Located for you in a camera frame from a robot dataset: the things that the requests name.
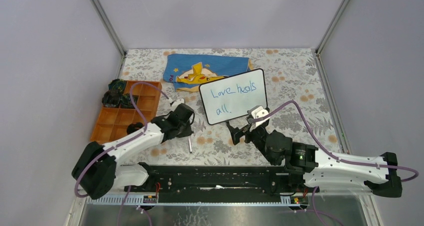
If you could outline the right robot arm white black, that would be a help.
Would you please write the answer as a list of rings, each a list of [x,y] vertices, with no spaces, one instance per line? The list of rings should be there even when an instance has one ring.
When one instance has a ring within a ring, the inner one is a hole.
[[[233,144],[243,137],[273,166],[282,166],[288,173],[287,185],[299,192],[304,187],[330,189],[370,190],[374,195],[399,198],[402,195],[401,178],[397,175],[398,159],[395,153],[385,152],[377,157],[342,154],[327,155],[314,145],[294,142],[292,138],[274,130],[267,132],[267,123],[252,130],[250,125],[227,128]]]

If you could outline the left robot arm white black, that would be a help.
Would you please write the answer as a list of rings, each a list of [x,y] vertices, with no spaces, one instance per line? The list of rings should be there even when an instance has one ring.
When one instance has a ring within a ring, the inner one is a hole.
[[[150,147],[190,136],[194,117],[194,110],[180,103],[168,114],[153,118],[146,126],[121,139],[105,144],[90,142],[71,172],[76,180],[75,195],[99,199],[112,189],[126,186],[150,191],[155,185],[154,176],[139,164],[124,163]]]

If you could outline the white marker pen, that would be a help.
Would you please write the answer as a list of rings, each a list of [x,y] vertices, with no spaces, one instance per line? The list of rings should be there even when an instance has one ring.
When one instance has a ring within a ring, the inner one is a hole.
[[[192,141],[191,138],[188,138],[188,148],[189,148],[189,153],[193,153],[193,147],[192,147]]]

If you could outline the black framed whiteboard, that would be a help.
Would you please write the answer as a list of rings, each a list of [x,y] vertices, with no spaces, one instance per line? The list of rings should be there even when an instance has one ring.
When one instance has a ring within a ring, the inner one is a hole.
[[[201,84],[199,93],[209,125],[248,115],[256,106],[268,106],[263,69]]]

